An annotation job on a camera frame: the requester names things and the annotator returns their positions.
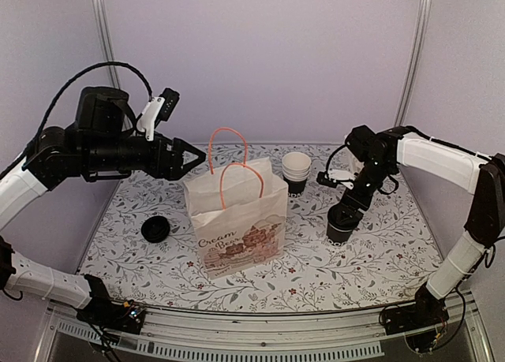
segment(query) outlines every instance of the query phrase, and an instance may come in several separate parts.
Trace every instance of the white paper bag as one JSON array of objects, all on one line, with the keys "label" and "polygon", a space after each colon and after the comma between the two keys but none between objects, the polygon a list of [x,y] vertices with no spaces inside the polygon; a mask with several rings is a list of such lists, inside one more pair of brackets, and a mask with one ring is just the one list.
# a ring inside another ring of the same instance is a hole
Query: white paper bag
[{"label": "white paper bag", "polygon": [[[257,264],[279,258],[283,253],[288,185],[281,178],[271,175],[271,192],[259,197],[260,180],[246,171],[244,165],[234,163],[222,171],[220,181],[226,182],[227,174],[249,173],[256,179],[256,197],[244,202],[240,190],[223,191],[218,210],[202,211],[191,215],[191,222],[198,239],[200,259],[207,268],[210,278],[232,274]],[[188,207],[204,208],[205,203],[188,203]]]},{"label": "white paper bag", "polygon": [[[185,199],[190,215],[198,215],[204,212],[221,210],[219,194],[219,182],[225,166],[214,168],[212,164],[212,145],[215,136],[222,131],[230,131],[238,135],[244,143],[244,161],[247,166],[260,174],[264,181],[264,195],[270,195],[272,187],[271,162],[269,158],[247,160],[247,142],[243,135],[231,128],[219,128],[212,133],[208,145],[208,164],[210,170],[197,177],[182,181],[185,187]],[[226,173],[223,185],[223,195],[226,197],[228,206],[240,203],[248,203],[258,197],[258,178],[247,169],[232,169]]]}]

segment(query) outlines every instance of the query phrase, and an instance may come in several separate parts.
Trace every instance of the leaf pattern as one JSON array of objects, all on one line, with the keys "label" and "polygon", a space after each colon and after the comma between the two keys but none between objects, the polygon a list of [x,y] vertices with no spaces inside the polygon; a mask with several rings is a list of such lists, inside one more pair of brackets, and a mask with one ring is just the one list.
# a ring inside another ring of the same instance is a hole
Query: leaf pattern
[{"label": "leaf pattern", "polygon": [[[100,277],[112,297],[156,306],[231,312],[311,312],[366,308],[409,300],[441,263],[403,177],[397,192],[376,194],[349,241],[328,243],[326,214],[343,189],[316,183],[331,145],[253,145],[251,159],[269,156],[281,176],[281,158],[303,151],[312,159],[301,198],[290,199],[284,256],[227,277],[210,280],[196,254],[196,239],[177,182],[134,173],[119,186],[80,268]],[[216,165],[243,159],[241,145],[218,145]],[[333,166],[346,168],[344,155]],[[208,169],[199,166],[191,175]],[[387,181],[384,191],[394,186]],[[170,236],[149,244],[145,220],[166,216]]]}]

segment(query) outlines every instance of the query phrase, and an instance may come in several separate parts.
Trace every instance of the white wall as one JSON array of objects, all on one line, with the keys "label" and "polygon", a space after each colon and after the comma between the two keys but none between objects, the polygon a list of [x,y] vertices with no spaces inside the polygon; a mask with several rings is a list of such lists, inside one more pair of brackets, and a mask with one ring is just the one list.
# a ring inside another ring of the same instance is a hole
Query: white wall
[{"label": "white wall", "polygon": [[[419,0],[106,0],[119,61],[181,93],[159,129],[207,141],[341,142],[395,120]],[[132,103],[145,103],[129,73]],[[220,140],[235,140],[222,134]]]},{"label": "white wall", "polygon": [[[102,60],[91,0],[0,0],[0,170],[33,137],[56,91]],[[73,121],[83,86],[108,84],[92,73],[64,94],[49,125]],[[1,235],[25,256],[74,272],[114,183],[64,182],[34,202]],[[0,360],[32,358],[45,304],[29,295],[14,303],[0,294]]]},{"label": "white wall", "polygon": [[[505,152],[505,0],[433,0],[421,66],[406,124],[491,155]],[[471,196],[408,171],[443,252],[462,233]],[[505,360],[505,244],[496,261],[471,279],[495,358]]]}]

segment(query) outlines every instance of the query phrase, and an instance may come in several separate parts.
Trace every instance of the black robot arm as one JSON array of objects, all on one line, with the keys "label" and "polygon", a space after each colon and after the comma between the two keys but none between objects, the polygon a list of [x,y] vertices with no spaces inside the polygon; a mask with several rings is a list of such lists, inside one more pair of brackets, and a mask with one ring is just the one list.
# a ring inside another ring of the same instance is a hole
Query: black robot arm
[{"label": "black robot arm", "polygon": [[[440,268],[415,294],[415,304],[383,311],[381,323],[388,334],[428,327],[447,321],[444,299],[453,289],[458,293],[487,252],[494,256],[494,244],[505,228],[505,156],[492,157],[468,151],[458,145],[426,136],[414,127],[396,127],[374,133],[363,125],[346,138],[349,149],[362,168],[354,177],[341,170],[326,169],[318,174],[322,185],[346,185],[341,200],[328,212],[327,236],[336,243],[349,239],[370,207],[375,192],[383,192],[384,181],[398,173],[398,165],[412,166],[444,178],[473,195],[462,237]],[[438,336],[428,338],[422,351],[436,348]]]},{"label": "black robot arm", "polygon": [[[168,97],[174,93],[166,89],[163,94]],[[168,119],[177,101],[165,103],[170,106],[161,109],[157,123]],[[130,120],[132,128],[124,131],[125,118]],[[184,140],[171,140],[156,132],[150,141],[144,135],[134,136],[138,133],[136,125],[137,118],[128,106],[126,92],[85,88],[75,122],[67,129],[44,129],[38,142],[28,149],[24,168],[52,190],[67,177],[82,176],[94,182],[129,177],[134,170],[174,181],[205,160],[205,153]],[[196,158],[185,162],[186,152]]]}]

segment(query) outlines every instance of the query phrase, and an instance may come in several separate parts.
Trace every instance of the paper cup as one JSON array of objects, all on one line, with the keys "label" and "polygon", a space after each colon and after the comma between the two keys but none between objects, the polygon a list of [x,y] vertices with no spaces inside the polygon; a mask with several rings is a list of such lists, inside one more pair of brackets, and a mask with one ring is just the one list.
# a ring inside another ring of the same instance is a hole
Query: paper cup
[{"label": "paper cup", "polygon": [[291,175],[303,175],[306,174],[310,171],[310,167],[308,169],[303,169],[303,170],[292,170],[288,169],[287,167],[282,167],[282,171]]},{"label": "paper cup", "polygon": [[305,179],[307,179],[310,175],[310,171],[308,171],[307,173],[303,174],[303,175],[292,175],[292,174],[288,174],[286,173],[285,171],[282,172],[282,175],[289,179],[290,181],[293,181],[293,182],[301,182]]},{"label": "paper cup", "polygon": [[284,176],[284,181],[288,185],[288,196],[290,198],[299,198],[305,190],[305,185],[307,184],[307,177],[302,181],[291,181],[289,178]]},{"label": "paper cup", "polygon": [[282,168],[288,172],[296,173],[310,169],[310,157],[299,151],[292,151],[282,157]]}]

